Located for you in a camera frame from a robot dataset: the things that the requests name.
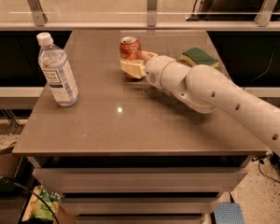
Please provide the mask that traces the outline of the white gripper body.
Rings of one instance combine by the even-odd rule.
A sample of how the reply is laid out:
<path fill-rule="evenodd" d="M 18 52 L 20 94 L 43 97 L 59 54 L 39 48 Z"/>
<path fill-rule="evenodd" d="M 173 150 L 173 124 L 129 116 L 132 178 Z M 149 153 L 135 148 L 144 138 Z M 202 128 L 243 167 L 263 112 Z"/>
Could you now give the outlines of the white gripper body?
<path fill-rule="evenodd" d="M 146 62 L 147 83 L 161 91 L 175 91 L 189 73 L 190 67 L 168 56 L 157 56 Z"/>

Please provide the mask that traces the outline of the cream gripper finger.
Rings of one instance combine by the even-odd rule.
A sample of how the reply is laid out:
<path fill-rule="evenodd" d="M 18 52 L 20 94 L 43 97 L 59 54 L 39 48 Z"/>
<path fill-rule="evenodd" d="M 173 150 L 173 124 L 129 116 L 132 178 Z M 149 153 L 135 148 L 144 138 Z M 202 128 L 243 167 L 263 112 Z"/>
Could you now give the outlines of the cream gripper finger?
<path fill-rule="evenodd" d="M 127 75 L 140 79 L 145 75 L 145 63 L 143 60 L 120 60 L 121 70 Z"/>
<path fill-rule="evenodd" d="M 145 62 L 147 62 L 148 60 L 150 60 L 151 58 L 157 57 L 158 54 L 154 53 L 154 52 L 150 52 L 150 51 L 142 51 L 142 58 Z"/>

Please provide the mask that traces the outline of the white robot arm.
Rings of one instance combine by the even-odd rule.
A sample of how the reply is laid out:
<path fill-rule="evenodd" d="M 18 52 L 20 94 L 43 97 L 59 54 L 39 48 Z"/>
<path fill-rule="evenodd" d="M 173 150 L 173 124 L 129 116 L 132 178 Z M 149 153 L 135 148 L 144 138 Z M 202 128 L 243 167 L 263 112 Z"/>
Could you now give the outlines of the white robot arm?
<path fill-rule="evenodd" d="M 280 108 L 239 88 L 215 68 L 190 67 L 146 51 L 121 54 L 119 64 L 128 76 L 143 77 L 196 112 L 208 114 L 217 108 L 226 112 L 280 157 Z"/>

